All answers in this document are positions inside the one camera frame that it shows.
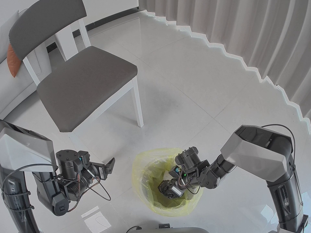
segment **floor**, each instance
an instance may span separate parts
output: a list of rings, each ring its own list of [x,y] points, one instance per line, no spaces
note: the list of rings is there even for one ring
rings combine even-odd
[[[299,120],[295,108],[286,105],[277,88],[266,81],[259,83],[255,72],[246,71],[239,60],[225,56],[220,48],[209,48],[191,32],[145,11],[109,22],[88,34],[92,45],[137,65],[145,125],[137,126],[131,94],[127,93],[78,134],[92,161],[106,163],[116,158],[113,173],[103,182],[111,194],[110,202],[88,192],[76,210],[56,217],[38,201],[33,177],[26,174],[33,212],[45,233],[91,232],[84,220],[99,211],[111,224],[105,233],[126,232],[134,225],[154,229],[159,223],[201,227],[210,233],[276,229],[275,208],[265,181],[239,168],[216,190],[206,189],[188,216],[155,214],[133,191],[132,161],[138,153],[196,146],[200,158],[211,162],[241,124],[281,123],[293,131],[304,212],[311,214],[311,137],[307,124]],[[84,48],[81,37],[75,41],[79,51]],[[57,49],[49,55],[53,68],[63,61]],[[36,93],[6,120],[50,138],[55,152],[74,149],[67,135],[58,131]],[[288,134],[282,128],[272,129]],[[99,211],[81,217],[96,206]],[[15,232],[3,204],[0,209],[4,232]]]

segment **plastic sheet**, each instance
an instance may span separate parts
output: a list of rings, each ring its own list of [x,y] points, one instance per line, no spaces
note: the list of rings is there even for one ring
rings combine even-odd
[[[175,157],[183,150],[155,149],[139,153],[132,167],[132,185],[140,199],[155,213],[163,216],[185,216],[196,207],[204,189],[196,195],[186,190],[178,199],[168,199],[162,195],[158,186],[165,171],[176,165]]]

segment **gray upholstered chair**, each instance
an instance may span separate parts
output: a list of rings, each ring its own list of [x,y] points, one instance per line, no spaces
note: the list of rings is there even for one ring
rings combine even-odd
[[[137,67],[91,46],[82,19],[85,16],[82,0],[39,0],[13,25],[10,43],[23,60],[37,85],[42,103],[61,132],[73,132],[93,121],[129,90],[132,91],[138,125],[142,127]],[[77,20],[86,48],[39,80],[27,55]]]

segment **white pillow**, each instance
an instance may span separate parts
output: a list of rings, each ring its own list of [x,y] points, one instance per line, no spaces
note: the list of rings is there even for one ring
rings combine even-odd
[[[16,11],[13,16],[0,27],[0,63],[6,59],[7,48],[10,43],[9,33],[18,18],[18,11]]]

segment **chair seat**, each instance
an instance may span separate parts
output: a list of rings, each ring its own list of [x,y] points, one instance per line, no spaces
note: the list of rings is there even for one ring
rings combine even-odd
[[[72,132],[137,75],[137,67],[94,46],[61,64],[37,92],[61,132]]]

